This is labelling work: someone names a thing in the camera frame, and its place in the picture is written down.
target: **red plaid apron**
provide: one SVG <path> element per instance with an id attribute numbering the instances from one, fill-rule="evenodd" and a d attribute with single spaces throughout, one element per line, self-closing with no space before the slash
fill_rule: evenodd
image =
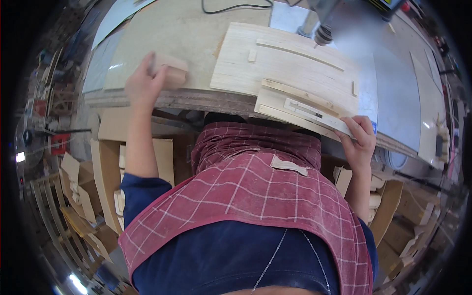
<path id="1" fill-rule="evenodd" d="M 341 294 L 372 294 L 361 224 L 321 175 L 320 151 L 320 141 L 308 135 L 241 123 L 207 125 L 192 152 L 195 176 L 157 198 L 119 237 L 130 278 L 177 235 L 236 220 L 314 233 L 335 258 Z"/>

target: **hand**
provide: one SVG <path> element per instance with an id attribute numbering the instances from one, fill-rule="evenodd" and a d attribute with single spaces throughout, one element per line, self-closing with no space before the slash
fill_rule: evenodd
<path id="1" fill-rule="evenodd" d="M 351 130 L 351 133 L 357 139 L 353 142 L 351 138 L 337 130 L 334 133 L 339 136 L 343 144 L 344 154 L 351 170 L 357 175 L 371 176 L 371 159 L 375 150 L 376 137 L 372 123 L 367 116 L 355 116 L 352 118 L 340 118 Z"/>
<path id="2" fill-rule="evenodd" d="M 155 52 L 149 52 L 126 80 L 125 93 L 134 109 L 152 111 L 164 86 L 168 66 L 163 66 L 157 73 L 152 73 L 154 56 Z"/>

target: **navy blue shirt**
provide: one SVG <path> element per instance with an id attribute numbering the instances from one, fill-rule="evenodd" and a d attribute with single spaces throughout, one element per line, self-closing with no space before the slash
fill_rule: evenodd
<path id="1" fill-rule="evenodd" d="M 172 186 L 160 178 L 125 174 L 125 227 Z M 374 237 L 359 219 L 372 262 L 373 279 L 379 261 Z M 220 221 L 188 230 L 162 246 L 133 273 L 140 295 L 223 294 L 252 289 L 269 263 L 285 229 Z M 332 295 L 339 293 L 336 264 L 328 245 L 304 231 L 316 250 Z M 258 287 L 287 286 L 329 294 L 313 249 L 298 229 L 288 229 L 282 245 Z"/>

